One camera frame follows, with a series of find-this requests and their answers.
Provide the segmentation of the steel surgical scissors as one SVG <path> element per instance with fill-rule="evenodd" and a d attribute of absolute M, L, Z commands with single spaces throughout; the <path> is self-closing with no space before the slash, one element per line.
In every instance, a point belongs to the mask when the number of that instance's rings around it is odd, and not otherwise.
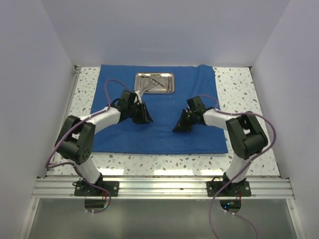
<path fill-rule="evenodd" d="M 151 87 L 157 87 L 157 86 L 161 86 L 162 88 L 165 88 L 165 85 L 162 84 L 160 81 L 149 77 L 148 78 L 149 84 L 147 85 L 147 88 L 151 88 Z"/>

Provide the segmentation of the stainless steel instrument tray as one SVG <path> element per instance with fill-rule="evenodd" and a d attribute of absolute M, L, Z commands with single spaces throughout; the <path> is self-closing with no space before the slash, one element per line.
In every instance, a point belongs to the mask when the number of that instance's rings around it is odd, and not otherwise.
<path fill-rule="evenodd" d="M 134 91 L 144 94 L 171 94 L 175 90 L 173 73 L 140 72 L 135 76 Z"/>

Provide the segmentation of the blue surgical drape cloth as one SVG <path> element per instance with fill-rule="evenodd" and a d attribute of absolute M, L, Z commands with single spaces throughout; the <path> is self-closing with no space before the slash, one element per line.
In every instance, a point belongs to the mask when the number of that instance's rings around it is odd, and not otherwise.
<path fill-rule="evenodd" d="M 175 90 L 171 94 L 144 94 L 143 101 L 153 119 L 135 124 L 127 119 L 111 125 L 94 136 L 93 152 L 133 154 L 225 154 L 228 152 L 224 131 L 196 124 L 191 132 L 175 133 L 173 128 L 187 99 L 201 96 L 206 107 L 218 98 L 215 72 L 211 66 L 124 66 L 102 65 L 91 111 L 97 112 L 108 101 L 119 98 L 124 86 L 134 88 L 137 73 L 172 73 Z"/>

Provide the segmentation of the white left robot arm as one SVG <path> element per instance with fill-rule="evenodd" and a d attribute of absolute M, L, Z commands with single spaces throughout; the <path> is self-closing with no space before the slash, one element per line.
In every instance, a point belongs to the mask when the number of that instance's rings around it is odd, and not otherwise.
<path fill-rule="evenodd" d="M 123 90 L 119 99 L 102 110 L 81 118 L 70 115 L 65 119 L 54 151 L 72 165 L 90 194 L 96 196 L 105 191 L 102 175 L 90 158 L 95 134 L 127 119 L 135 124 L 152 123 L 142 95 L 140 90 Z"/>

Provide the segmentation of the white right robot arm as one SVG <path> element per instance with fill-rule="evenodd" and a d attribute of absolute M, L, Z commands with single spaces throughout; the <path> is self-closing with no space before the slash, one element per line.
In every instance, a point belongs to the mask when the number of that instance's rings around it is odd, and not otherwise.
<path fill-rule="evenodd" d="M 188 107 L 173 128 L 173 132 L 190 132 L 195 124 L 213 126 L 228 132 L 234 157 L 223 175 L 222 190 L 234 195 L 246 180 L 252 160 L 263 152 L 268 138 L 253 112 L 228 113 L 216 107 L 206 107 L 200 96 L 187 100 Z"/>

